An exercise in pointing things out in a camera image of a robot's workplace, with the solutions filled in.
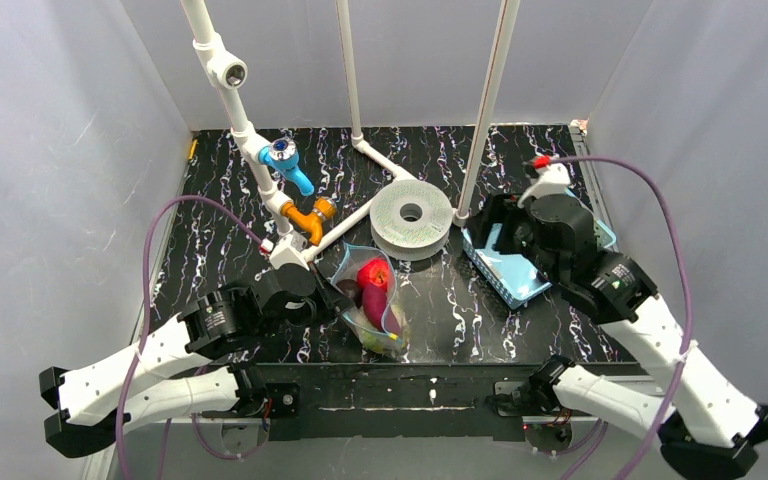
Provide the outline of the clear zip top bag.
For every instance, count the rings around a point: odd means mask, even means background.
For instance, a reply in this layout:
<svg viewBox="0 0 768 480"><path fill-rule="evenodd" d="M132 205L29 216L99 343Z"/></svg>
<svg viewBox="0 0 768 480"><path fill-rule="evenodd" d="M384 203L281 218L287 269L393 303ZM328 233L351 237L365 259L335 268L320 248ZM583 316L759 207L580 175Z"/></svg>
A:
<svg viewBox="0 0 768 480"><path fill-rule="evenodd" d="M409 343L395 270L381 250L346 243L330 283L352 302L342 314L364 349L397 358Z"/></svg>

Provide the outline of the magenta sweet potato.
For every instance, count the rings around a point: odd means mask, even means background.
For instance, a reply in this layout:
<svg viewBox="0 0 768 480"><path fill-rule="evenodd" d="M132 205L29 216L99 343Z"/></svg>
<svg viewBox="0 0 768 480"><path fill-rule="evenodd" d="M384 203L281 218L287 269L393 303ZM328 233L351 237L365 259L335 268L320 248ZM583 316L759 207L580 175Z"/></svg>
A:
<svg viewBox="0 0 768 480"><path fill-rule="evenodd" d="M375 286L368 286L362 291L362 307L367 320L384 333L402 334L402 327L397 316L389 307L387 292Z"/></svg>

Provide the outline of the red apple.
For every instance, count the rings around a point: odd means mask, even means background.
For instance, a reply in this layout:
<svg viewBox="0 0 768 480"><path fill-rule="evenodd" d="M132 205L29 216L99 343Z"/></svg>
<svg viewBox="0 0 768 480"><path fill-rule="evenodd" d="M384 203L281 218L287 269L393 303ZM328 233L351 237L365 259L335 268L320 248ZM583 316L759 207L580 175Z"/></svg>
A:
<svg viewBox="0 0 768 480"><path fill-rule="evenodd" d="M388 292L392 283L391 266L385 258L371 259L360 267L355 280L361 288L375 286Z"/></svg>

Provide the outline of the dark red plum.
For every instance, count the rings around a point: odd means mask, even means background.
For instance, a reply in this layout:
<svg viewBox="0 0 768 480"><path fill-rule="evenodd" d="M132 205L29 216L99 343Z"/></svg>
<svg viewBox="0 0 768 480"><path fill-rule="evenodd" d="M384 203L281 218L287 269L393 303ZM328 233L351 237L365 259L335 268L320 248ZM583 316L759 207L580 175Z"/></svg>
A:
<svg viewBox="0 0 768 480"><path fill-rule="evenodd" d="M341 279L336 283L336 287L355 304L362 301L363 288L357 281L350 278Z"/></svg>

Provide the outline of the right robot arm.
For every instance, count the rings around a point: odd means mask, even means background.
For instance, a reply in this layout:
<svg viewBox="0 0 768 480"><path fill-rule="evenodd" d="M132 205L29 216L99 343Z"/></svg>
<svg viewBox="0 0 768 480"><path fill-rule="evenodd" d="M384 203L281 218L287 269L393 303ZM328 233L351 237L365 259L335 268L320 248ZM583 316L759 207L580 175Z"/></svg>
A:
<svg viewBox="0 0 768 480"><path fill-rule="evenodd" d="M676 321L631 258L603 247L575 197L518 203L497 195L467 221L465 242L529 261L562 298L619 341L664 391L653 398L554 355L489 402L502 415L582 411L646 439L686 479L740 479L768 441L768 404L740 392Z"/></svg>

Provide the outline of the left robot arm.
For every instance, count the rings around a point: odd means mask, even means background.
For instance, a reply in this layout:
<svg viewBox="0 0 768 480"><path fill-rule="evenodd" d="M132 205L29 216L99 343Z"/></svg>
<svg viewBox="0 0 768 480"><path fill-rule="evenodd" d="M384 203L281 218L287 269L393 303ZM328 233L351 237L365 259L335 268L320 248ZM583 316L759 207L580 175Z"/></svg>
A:
<svg viewBox="0 0 768 480"><path fill-rule="evenodd" d="M95 454L146 424L202 412L267 418L288 415L283 387L250 362L184 377L227 358L284 326L328 322L353 308L352 297L316 269L288 264L254 283L236 281L184 306L146 339L81 369L50 367L41 397L54 409L46 443L66 458Z"/></svg>

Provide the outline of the light blue plastic basket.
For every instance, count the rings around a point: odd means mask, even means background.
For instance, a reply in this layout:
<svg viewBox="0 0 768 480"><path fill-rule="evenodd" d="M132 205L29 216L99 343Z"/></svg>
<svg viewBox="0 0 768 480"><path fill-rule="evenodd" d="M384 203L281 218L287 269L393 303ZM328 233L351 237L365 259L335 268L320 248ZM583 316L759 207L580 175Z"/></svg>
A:
<svg viewBox="0 0 768 480"><path fill-rule="evenodd" d="M617 236L610 227L574 194L568 191L564 194L577 198L585 208L592 212L595 219L596 240L602 248L602 252L612 249L617 243ZM548 281L529 260L520 255L503 254L491 246L475 247L473 245L473 216L476 214L468 217L462 230L464 252L495 288L508 307L516 310L526 306L533 298L553 286L569 286L573 283L575 278L570 282Z"/></svg>

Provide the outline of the orange tap valve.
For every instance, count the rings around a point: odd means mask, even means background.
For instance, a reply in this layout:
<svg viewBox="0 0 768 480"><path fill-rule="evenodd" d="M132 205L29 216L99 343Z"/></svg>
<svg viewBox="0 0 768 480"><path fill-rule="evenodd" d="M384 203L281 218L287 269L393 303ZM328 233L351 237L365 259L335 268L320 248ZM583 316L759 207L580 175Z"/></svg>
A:
<svg viewBox="0 0 768 480"><path fill-rule="evenodd" d="M323 224L332 219L337 212L336 204L327 197L318 197L309 213L302 213L290 200L280 209L280 214L309 235L309 241L319 246L324 237Z"/></svg>

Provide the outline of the white filament spool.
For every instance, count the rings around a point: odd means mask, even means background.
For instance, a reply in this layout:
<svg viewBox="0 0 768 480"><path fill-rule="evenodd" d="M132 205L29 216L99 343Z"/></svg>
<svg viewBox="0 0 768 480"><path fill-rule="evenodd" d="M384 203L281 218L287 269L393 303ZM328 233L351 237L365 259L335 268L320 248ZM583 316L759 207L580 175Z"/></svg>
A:
<svg viewBox="0 0 768 480"><path fill-rule="evenodd" d="M371 235L392 258L425 260L447 243L453 214L450 200L435 185L416 179L395 181L371 200Z"/></svg>

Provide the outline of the blue tap valve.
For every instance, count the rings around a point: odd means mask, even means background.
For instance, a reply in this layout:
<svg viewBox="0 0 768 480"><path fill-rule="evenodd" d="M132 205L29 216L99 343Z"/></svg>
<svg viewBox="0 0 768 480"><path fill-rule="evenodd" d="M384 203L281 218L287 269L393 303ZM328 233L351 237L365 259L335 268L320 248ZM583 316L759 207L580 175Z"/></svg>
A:
<svg viewBox="0 0 768 480"><path fill-rule="evenodd" d="M263 147L258 153L261 164L276 170L285 180L293 183L303 196L311 196L314 186L300 169L300 155L294 140L283 137Z"/></svg>

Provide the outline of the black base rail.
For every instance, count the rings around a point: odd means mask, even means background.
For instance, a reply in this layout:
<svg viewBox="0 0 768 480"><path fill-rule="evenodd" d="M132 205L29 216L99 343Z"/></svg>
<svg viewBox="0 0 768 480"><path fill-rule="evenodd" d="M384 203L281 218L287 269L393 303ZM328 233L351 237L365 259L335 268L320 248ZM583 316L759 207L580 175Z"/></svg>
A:
<svg viewBox="0 0 768 480"><path fill-rule="evenodd" d="M262 363L273 441L489 437L522 441L535 424L570 426L519 387L534 364Z"/></svg>

